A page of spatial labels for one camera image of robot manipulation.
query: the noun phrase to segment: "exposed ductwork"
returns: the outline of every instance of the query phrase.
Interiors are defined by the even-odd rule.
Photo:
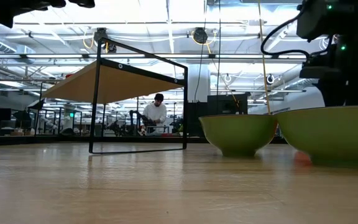
[[[30,47],[20,44],[13,44],[11,42],[2,40],[0,38],[0,52],[4,54],[34,54],[35,51]],[[26,60],[26,63],[33,63],[33,60]]]

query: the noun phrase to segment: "black metal frame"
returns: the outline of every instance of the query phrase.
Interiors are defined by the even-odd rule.
[[[174,66],[178,66],[184,69],[184,80],[177,80],[176,78],[167,77],[165,75],[161,75],[158,73],[146,71],[143,69],[135,68],[130,65],[121,64],[118,62],[114,62],[112,60],[107,60],[104,58],[101,58],[101,46],[102,43],[109,43],[114,44],[117,47],[122,47],[124,49],[137,52],[139,54],[145,55],[146,58],[155,58],[157,60],[161,60],[163,62],[169,63]],[[143,75],[149,78],[155,78],[161,81],[174,83],[177,85],[181,85],[184,87],[183,90],[183,136],[182,136],[182,148],[180,149],[159,149],[159,150],[147,150],[147,151],[119,151],[119,152],[94,152],[93,151],[93,145],[95,142],[95,136],[94,136],[94,129],[95,129],[95,122],[96,122],[96,107],[98,103],[98,93],[99,93],[99,78],[100,78],[100,66],[107,66],[115,69],[124,70],[127,72],[135,73],[138,75]],[[176,62],[172,62],[171,60],[156,56],[154,54],[150,54],[148,52],[145,52],[143,50],[139,50],[136,48],[133,48],[131,46],[109,40],[106,38],[101,38],[98,40],[98,51],[97,51],[97,57],[96,57],[96,76],[95,76],[95,83],[94,83],[94,93],[93,93],[93,102],[92,102],[92,119],[91,119],[91,130],[89,134],[89,153],[91,154],[122,154],[122,153],[140,153],[140,152],[159,152],[159,151],[173,151],[173,150],[184,150],[187,148],[187,91],[188,91],[188,68],[184,65],[181,65]]]

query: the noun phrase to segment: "computer monitor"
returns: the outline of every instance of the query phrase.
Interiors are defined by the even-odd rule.
[[[208,114],[247,114],[248,113],[248,97],[250,93],[236,94],[234,97],[239,103],[239,108],[230,95],[209,95],[208,96]]]

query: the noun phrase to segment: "wire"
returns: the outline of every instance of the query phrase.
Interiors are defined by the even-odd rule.
[[[205,6],[205,1],[204,1],[204,30],[205,30],[205,27],[206,27],[206,6]],[[197,97],[197,91],[198,91],[198,87],[200,85],[200,78],[201,78],[201,66],[203,65],[203,50],[204,50],[204,44],[201,46],[201,58],[200,58],[200,70],[198,71],[198,81],[197,81],[197,87],[196,87],[196,91],[194,93],[194,103],[197,103],[196,102],[196,97]]]
[[[260,46],[260,48],[263,50],[264,42],[268,39],[269,35],[264,40],[264,38],[263,38],[264,34],[263,34],[263,29],[262,29],[262,10],[261,10],[261,8],[262,8],[262,6],[260,5],[260,0],[258,0],[260,40],[262,41],[262,45]],[[265,60],[264,54],[262,54],[262,62],[264,65],[264,84],[265,84],[265,94],[266,94],[266,103],[267,103],[267,113],[270,115],[269,94],[267,91],[267,79],[266,79],[266,60]]]
[[[94,38],[94,33],[93,33],[93,35],[92,35],[92,44],[91,44],[91,46],[88,46],[86,43],[85,43],[85,36],[86,36],[86,31],[84,31],[84,38],[82,39],[82,42],[84,43],[84,46],[87,48],[87,49],[92,49],[92,47],[93,47],[93,38]]]
[[[216,84],[216,114],[219,112],[219,75],[221,73],[221,37],[222,37],[222,21],[221,21],[221,0],[219,0],[219,58],[218,58],[218,82]]]
[[[260,9],[260,0],[258,0],[258,5],[259,5],[259,15],[261,16],[261,9]],[[273,36],[273,34],[275,34],[276,32],[278,32],[280,29],[284,28],[285,26],[289,25],[292,22],[295,22],[297,19],[299,19],[300,16],[302,16],[302,14],[306,11],[306,8],[308,6],[308,3],[305,3],[305,5],[302,7],[301,11],[299,12],[299,14],[297,16],[295,16],[294,18],[284,22],[283,24],[279,25],[278,27],[274,28],[274,30],[272,30],[267,36],[266,38],[263,40],[262,45],[260,46],[260,51],[265,54],[265,55],[271,55],[271,56],[276,56],[276,55],[281,55],[281,54],[290,54],[290,53],[301,53],[304,54],[306,56],[306,59],[308,59],[310,57],[310,54],[304,50],[284,50],[281,52],[267,52],[265,51],[265,45],[266,42]],[[262,18],[260,18],[260,26],[262,27]]]

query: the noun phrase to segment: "wooden table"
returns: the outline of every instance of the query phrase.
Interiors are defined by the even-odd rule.
[[[150,150],[166,144],[95,144]],[[98,156],[87,143],[0,146],[0,223],[358,223],[358,170],[287,145],[260,159],[188,150]]]

